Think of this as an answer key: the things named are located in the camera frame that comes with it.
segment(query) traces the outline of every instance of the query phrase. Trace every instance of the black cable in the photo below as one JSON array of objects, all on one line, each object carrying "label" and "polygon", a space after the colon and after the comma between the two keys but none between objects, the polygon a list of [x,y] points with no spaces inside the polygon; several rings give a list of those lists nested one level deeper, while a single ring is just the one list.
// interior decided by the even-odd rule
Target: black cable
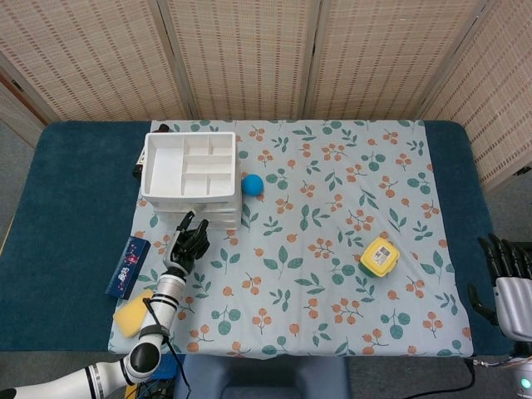
[{"label": "black cable", "polygon": [[427,395],[435,395],[437,393],[451,393],[451,392],[465,391],[466,389],[473,387],[475,385],[475,366],[473,365],[473,361],[471,359],[464,359],[464,363],[467,366],[469,373],[471,374],[471,381],[465,387],[453,388],[453,389],[439,389],[437,391],[422,392],[422,393],[417,393],[416,395],[411,395],[409,397],[403,397],[403,399],[414,399],[415,397],[426,397]]},{"label": "black cable", "polygon": [[[144,298],[144,299],[143,299],[143,302],[144,302],[144,305],[148,308],[148,312],[150,312],[151,317],[153,317],[153,319],[155,320],[155,322],[157,323],[157,325],[160,326],[159,320],[157,319],[157,316],[155,315],[155,311],[154,311],[153,308],[151,307],[150,300],[149,300],[148,298]],[[190,397],[190,393],[192,392],[192,388],[190,388],[190,384],[189,384],[189,382],[188,382],[187,379],[186,379],[185,371],[183,370],[183,363],[181,363],[181,360],[177,357],[177,353],[175,353],[175,350],[174,350],[174,348],[172,347],[172,345],[170,344],[170,340],[168,339],[167,336],[163,336],[163,343],[165,343],[165,344],[168,346],[168,348],[169,348],[170,351],[172,352],[172,355],[174,355],[174,359],[175,359],[175,361],[176,361],[176,362],[179,364],[179,366],[180,366],[181,378],[183,378],[183,382],[185,383],[186,388],[187,388],[187,390],[188,390],[188,393],[186,394],[186,399],[189,399],[189,397]]]}]

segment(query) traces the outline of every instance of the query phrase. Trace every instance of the woven screen panel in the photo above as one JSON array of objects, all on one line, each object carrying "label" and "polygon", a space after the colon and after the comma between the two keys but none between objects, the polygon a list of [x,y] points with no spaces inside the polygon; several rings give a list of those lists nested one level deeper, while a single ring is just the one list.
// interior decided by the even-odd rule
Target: woven screen panel
[{"label": "woven screen panel", "polygon": [[0,84],[0,121],[35,148],[44,125],[2,84]]},{"label": "woven screen panel", "polygon": [[0,50],[62,120],[185,118],[146,0],[0,1]]},{"label": "woven screen panel", "polygon": [[408,119],[477,0],[332,0],[315,119]]},{"label": "woven screen panel", "polygon": [[423,116],[465,127],[484,185],[532,156],[530,43],[532,2],[497,2]]},{"label": "woven screen panel", "polygon": [[168,4],[200,117],[296,118],[312,2]]}]

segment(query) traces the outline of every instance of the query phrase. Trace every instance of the white plastic organizer tray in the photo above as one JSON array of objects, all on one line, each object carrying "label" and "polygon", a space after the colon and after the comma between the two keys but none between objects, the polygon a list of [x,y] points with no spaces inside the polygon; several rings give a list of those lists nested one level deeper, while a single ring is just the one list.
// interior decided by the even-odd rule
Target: white plastic organizer tray
[{"label": "white plastic organizer tray", "polygon": [[233,132],[149,133],[141,193],[156,208],[235,199]]}]

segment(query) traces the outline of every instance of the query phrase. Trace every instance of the gray floor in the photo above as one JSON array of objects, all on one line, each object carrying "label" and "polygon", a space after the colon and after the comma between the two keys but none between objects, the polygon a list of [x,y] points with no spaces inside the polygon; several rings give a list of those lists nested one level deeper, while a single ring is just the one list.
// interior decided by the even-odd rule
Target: gray floor
[{"label": "gray floor", "polygon": [[[0,126],[0,240],[17,208],[31,158],[32,149]],[[495,232],[500,237],[532,240],[531,195],[532,172],[503,192],[488,196]],[[0,352],[0,390],[50,381],[87,364],[115,358],[99,352]],[[401,398],[428,390],[459,387],[469,381],[469,373],[460,359],[354,357],[350,359],[350,368],[353,398]],[[123,394],[117,392],[112,399],[121,397]],[[437,397],[506,398],[512,397],[512,386],[508,372],[478,369],[473,389]]]}]

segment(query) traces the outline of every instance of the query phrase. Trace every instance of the blue box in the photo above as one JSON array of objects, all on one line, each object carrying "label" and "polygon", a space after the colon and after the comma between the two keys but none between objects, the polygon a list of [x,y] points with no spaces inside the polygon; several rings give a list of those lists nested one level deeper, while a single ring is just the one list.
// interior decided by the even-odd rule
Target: blue box
[{"label": "blue box", "polygon": [[115,298],[129,299],[131,290],[139,277],[140,269],[150,250],[150,243],[145,239],[129,237],[116,266],[106,293]]}]

